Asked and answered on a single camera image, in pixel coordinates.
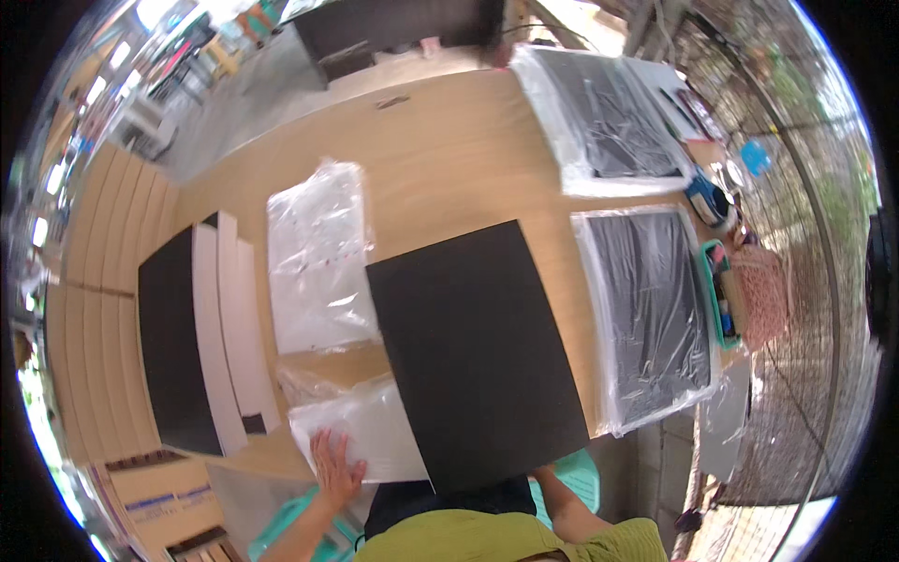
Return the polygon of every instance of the hand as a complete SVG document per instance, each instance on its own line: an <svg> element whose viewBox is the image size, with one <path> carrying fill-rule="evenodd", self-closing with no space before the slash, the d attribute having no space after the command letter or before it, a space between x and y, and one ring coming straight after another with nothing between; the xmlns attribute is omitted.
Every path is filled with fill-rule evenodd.
<svg viewBox="0 0 899 562"><path fill-rule="evenodd" d="M334 453L331 452L330 439L330 429L319 430L309 440L309 449L312 450L312 458L316 463L316 475L321 488L319 495L336 513L359 493L367 464L360 460L352 469L347 466L346 442L349 436L346 433L341 434Z"/></svg>

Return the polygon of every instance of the plastic bag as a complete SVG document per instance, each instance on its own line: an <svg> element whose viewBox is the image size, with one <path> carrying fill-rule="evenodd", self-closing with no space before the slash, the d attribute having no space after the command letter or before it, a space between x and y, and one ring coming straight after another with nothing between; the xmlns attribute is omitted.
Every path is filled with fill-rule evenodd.
<svg viewBox="0 0 899 562"><path fill-rule="evenodd" d="M597 331L597 420L621 436L713 394L720 377L699 245L686 211L571 216Z"/></svg>
<svg viewBox="0 0 899 562"><path fill-rule="evenodd" d="M278 354L379 341L359 165L326 159L308 180L272 195L267 210Z"/></svg>
<svg viewBox="0 0 899 562"><path fill-rule="evenodd" d="M635 197L690 183L690 160L621 59L517 45L509 68L547 136L566 195Z"/></svg>
<svg viewBox="0 0 899 562"><path fill-rule="evenodd" d="M399 388L390 375L361 382L337 398L293 408L288 419L290 432L313 471L309 438L319 429L331 428L332 446L341 433L350 436L348 464L368 462L364 482L428 479Z"/></svg>

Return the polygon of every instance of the green shirt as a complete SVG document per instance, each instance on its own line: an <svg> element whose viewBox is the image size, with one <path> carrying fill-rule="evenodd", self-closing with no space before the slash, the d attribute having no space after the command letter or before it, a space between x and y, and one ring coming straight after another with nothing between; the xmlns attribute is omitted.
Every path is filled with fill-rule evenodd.
<svg viewBox="0 0 899 562"><path fill-rule="evenodd" d="M393 560L522 560L562 552L571 562L667 562L658 527L651 519L631 519L599 531L586 542L569 544L526 513L450 509L403 520L366 542L356 562Z"/></svg>

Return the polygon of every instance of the stack of boards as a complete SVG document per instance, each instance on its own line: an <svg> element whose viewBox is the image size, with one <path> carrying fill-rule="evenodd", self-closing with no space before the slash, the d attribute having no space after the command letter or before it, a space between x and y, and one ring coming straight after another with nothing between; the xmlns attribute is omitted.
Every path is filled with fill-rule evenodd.
<svg viewBox="0 0 899 562"><path fill-rule="evenodd" d="M233 455L280 424L263 354L253 246L217 212L138 269L147 390L163 445Z"/></svg>

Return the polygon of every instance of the cable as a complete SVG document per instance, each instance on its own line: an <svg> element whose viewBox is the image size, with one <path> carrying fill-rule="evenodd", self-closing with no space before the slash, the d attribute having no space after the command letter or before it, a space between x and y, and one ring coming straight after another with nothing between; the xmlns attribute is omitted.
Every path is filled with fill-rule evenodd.
<svg viewBox="0 0 899 562"><path fill-rule="evenodd" d="M771 353L771 348L768 343L765 343L765 351L768 352L768 357L771 359L771 364L774 365L774 372L778 374L781 380L783 380L784 384L787 386L787 391L789 392L789 398L793 402L793 406L796 407L796 410L799 412L799 417L802 418L802 423L806 426L808 433L812 436L814 440L814 444L818 446L818 450L821 451L821 456L824 458L824 468L827 471L827 479L831 481L831 486L834 487L835 491L839 490L839 486L836 486L836 482L833 480L833 470L831 468L831 460L827 456L827 450L824 448L824 444L821 441L821 438L818 437L818 434L814 432L812 429L811 423L808 421L808 417L806 416L806 411L802 409L802 406L799 405L799 401L796 398L796 394L793 392L793 388L790 386L787 381L787 377L784 376L783 373L780 372L780 367L776 361L774 361L774 354Z"/></svg>
<svg viewBox="0 0 899 562"><path fill-rule="evenodd" d="M512 32L512 31L521 30L521 29L524 29L524 28L527 28L527 27L545 27L546 29L551 30L551 31L552 31L552 30L568 31L568 32L571 33L572 35L576 35L577 37L580 37L581 39L587 41L587 44L590 45L591 47L593 47L593 50L595 50L596 52L600 52L600 50L596 48L596 45L593 45L592 41L590 41L589 39L587 39L586 37L584 37L583 35L581 35L581 34L578 33L577 31L571 31L570 29L568 29L568 28L565 27L564 25L547 25L547 24L545 24L545 23L523 23L522 25L516 25L516 26L514 26L514 27L510 27L510 28L507 29L507 30L500 31L500 35L505 35L506 33L510 33L510 32Z"/></svg>

